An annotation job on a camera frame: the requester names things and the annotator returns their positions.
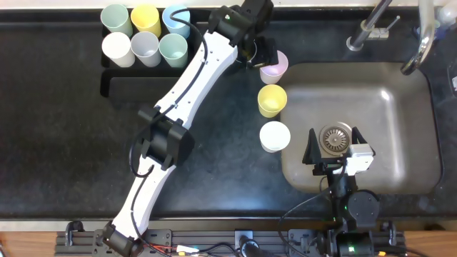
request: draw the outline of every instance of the plastic cup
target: plastic cup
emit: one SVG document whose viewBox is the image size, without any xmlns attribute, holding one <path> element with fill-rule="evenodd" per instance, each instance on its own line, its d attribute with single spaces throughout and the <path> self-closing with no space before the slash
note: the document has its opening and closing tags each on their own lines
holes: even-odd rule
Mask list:
<svg viewBox="0 0 457 257">
<path fill-rule="evenodd" d="M 161 27 L 159 11 L 152 4 L 142 4 L 131 12 L 131 22 L 139 31 L 149 31 L 160 37 Z"/>
<path fill-rule="evenodd" d="M 273 118 L 287 104 L 287 94 L 283 88 L 278 85 L 266 85 L 257 96 L 258 109 L 266 118 Z"/>
<path fill-rule="evenodd" d="M 113 32 L 101 43 L 101 50 L 120 67 L 130 67 L 135 62 L 134 53 L 130 49 L 129 37 L 121 32 Z"/>
<path fill-rule="evenodd" d="M 187 64 L 187 41 L 181 35 L 165 35 L 160 40 L 159 51 L 173 68 L 182 68 Z"/>
<path fill-rule="evenodd" d="M 284 149 L 291 141 L 291 132 L 279 121 L 270 121 L 263 125 L 259 136 L 263 149 L 269 153 Z"/>
<path fill-rule="evenodd" d="M 265 84 L 276 84 L 287 71 L 287 56 L 278 51 L 278 64 L 260 68 L 260 78 Z"/>
<path fill-rule="evenodd" d="M 162 20 L 164 21 L 164 24 L 166 28 L 170 31 L 170 33 L 181 35 L 185 39 L 187 39 L 191 34 L 191 28 L 179 21 L 174 21 L 170 18 L 170 15 L 174 11 L 182 10 L 185 8 L 187 7 L 185 7 L 184 5 L 173 5 L 166 7 L 164 12 L 162 13 Z M 191 21 L 191 13 L 189 11 L 183 11 L 181 13 L 175 14 L 174 17 L 187 22 Z"/>
<path fill-rule="evenodd" d="M 134 33 L 129 19 L 129 11 L 121 4 L 112 4 L 105 7 L 101 11 L 100 20 L 111 32 L 121 32 L 129 37 Z"/>
<path fill-rule="evenodd" d="M 145 31 L 135 34 L 131 38 L 131 50 L 148 67 L 155 67 L 160 64 L 159 39 L 151 32 Z"/>
</svg>

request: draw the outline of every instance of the wooden floor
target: wooden floor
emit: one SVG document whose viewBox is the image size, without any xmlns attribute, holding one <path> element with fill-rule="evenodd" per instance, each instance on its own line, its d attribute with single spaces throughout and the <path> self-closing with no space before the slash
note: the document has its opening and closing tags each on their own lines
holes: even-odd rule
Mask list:
<svg viewBox="0 0 457 257">
<path fill-rule="evenodd" d="M 55 239 L 54 232 L 0 232 L 6 257 L 54 256 Z M 411 231 L 406 232 L 406 241 L 409 248 L 430 257 L 457 257 L 457 232 Z"/>
</svg>

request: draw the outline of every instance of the faucet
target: faucet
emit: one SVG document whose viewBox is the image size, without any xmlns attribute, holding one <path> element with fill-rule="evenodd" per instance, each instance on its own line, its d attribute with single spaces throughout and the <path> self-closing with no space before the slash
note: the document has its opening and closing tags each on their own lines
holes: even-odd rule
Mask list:
<svg viewBox="0 0 457 257">
<path fill-rule="evenodd" d="M 391 4 L 392 0 L 381 0 L 370 16 L 361 22 L 355 36 L 350 36 L 347 41 L 347 47 L 352 51 L 360 51 L 366 40 L 387 39 L 388 30 L 400 19 L 399 16 L 386 29 L 377 29 L 374 27 L 379 17 Z M 435 13 L 432 0 L 418 0 L 419 15 L 421 17 L 421 38 L 419 48 L 411 60 L 401 67 L 401 73 L 409 75 L 413 73 L 426 59 L 430 51 L 435 36 Z"/>
</svg>

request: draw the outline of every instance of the blue cup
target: blue cup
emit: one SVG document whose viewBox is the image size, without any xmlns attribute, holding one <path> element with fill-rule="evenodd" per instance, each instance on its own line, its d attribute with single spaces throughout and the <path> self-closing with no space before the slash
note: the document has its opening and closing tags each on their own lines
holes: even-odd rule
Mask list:
<svg viewBox="0 0 457 257">
<path fill-rule="evenodd" d="M 174 21 L 170 19 L 170 14 L 174 11 L 186 9 L 184 5 L 173 5 L 166 7 L 164 12 L 162 13 L 162 19 L 164 20 L 166 28 L 170 31 L 170 34 L 178 34 L 183 36 L 185 39 L 189 37 L 191 34 L 191 28 L 189 26 L 182 24 L 179 21 Z M 191 13 L 189 11 L 183 11 L 181 13 L 175 14 L 175 18 L 181 19 L 187 22 L 191 21 Z"/>
</svg>

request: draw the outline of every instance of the sink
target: sink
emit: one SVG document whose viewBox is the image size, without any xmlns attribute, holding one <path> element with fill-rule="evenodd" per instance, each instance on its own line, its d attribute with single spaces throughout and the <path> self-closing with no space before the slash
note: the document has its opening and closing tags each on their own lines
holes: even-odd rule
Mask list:
<svg viewBox="0 0 457 257">
<path fill-rule="evenodd" d="M 282 151 L 287 181 L 317 192 L 320 176 L 302 164 L 308 132 L 314 128 L 323 157 L 347 151 L 356 126 L 376 156 L 357 173 L 359 188 L 376 193 L 428 193 L 439 182 L 433 107 L 426 77 L 410 76 L 397 63 L 319 63 L 292 66 L 281 79 L 288 102 L 281 122 L 291 132 Z"/>
</svg>

